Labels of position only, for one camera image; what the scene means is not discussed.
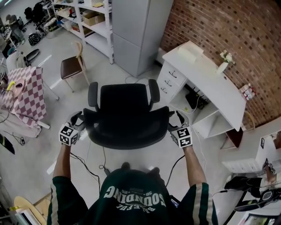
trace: red brick wall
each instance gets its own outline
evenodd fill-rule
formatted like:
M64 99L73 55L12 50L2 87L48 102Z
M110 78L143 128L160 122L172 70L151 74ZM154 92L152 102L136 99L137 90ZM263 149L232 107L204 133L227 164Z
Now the red brick wall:
M226 75L257 95L246 109L256 125L281 116L281 8L273 0L174 0L161 48L193 41L217 65L227 49L236 65ZM249 126L248 119L244 124Z

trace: drawer handle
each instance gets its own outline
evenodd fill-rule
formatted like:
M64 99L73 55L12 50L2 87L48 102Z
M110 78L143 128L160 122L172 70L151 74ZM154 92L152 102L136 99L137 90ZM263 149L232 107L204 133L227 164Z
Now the drawer handle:
M169 82L170 82L170 80L168 82L165 80L165 83L171 87L172 85L170 85Z
M171 73L171 72L169 71L169 74L171 74L174 78L177 78L177 77L174 75L174 73L175 73L175 70L174 70L173 73Z
M163 88L163 87L161 88L161 90L162 90L164 93L166 93L166 94L167 94L167 92L165 92L165 91L164 91L165 89L166 89L166 88Z

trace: gray metal cabinet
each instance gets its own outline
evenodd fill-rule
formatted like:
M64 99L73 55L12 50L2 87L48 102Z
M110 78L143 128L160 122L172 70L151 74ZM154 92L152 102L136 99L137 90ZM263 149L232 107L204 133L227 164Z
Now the gray metal cabinet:
M112 0L114 61L137 77L153 64L173 0Z

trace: pink checkered cloth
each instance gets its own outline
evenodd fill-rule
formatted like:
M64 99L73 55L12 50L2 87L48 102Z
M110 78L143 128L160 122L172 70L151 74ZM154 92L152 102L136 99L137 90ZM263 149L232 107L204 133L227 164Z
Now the pink checkered cloth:
M11 109L29 127L38 126L37 122L47 114L43 95L42 68L27 67L13 69L9 72L9 83L25 79L25 88L17 98L14 99L11 91L3 91L1 94L3 107Z

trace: small plant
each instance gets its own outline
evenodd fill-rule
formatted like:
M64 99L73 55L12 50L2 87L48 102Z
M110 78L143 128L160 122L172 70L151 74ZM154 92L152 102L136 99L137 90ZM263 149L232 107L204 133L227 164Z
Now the small plant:
M233 65L235 65L235 62L232 59L232 54L227 52L227 50L224 50L221 54L220 54L221 58L223 58L223 60L227 63L232 62Z

